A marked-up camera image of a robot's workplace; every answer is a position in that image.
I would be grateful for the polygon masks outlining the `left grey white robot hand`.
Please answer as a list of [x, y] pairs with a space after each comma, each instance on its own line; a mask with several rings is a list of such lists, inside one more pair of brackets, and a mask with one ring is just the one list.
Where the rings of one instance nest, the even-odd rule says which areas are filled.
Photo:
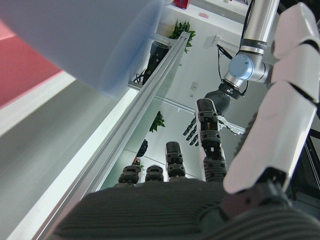
[[[216, 112], [218, 114], [218, 123], [219, 128], [226, 128], [231, 131], [234, 135], [240, 135], [245, 132], [243, 127], [237, 126], [226, 120], [225, 116], [227, 111], [231, 106], [231, 97], [221, 90], [215, 90], [207, 93], [205, 98], [211, 99], [214, 103]], [[196, 126], [196, 117], [194, 117], [191, 123], [188, 125], [186, 130], [183, 132], [183, 136], [186, 136], [186, 141], [189, 142], [190, 146], [199, 146], [197, 126]]]

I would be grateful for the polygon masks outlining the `right white grey robot hand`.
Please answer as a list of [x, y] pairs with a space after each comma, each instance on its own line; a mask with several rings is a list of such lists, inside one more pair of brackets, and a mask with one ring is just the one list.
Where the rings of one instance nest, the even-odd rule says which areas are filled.
[[300, 2], [281, 13], [269, 90], [226, 167], [214, 103], [196, 102], [202, 180], [186, 178], [177, 142], [166, 145], [167, 173], [132, 166], [118, 183], [86, 195], [52, 240], [317, 240], [320, 222], [294, 208], [286, 190], [320, 96], [320, 37]]

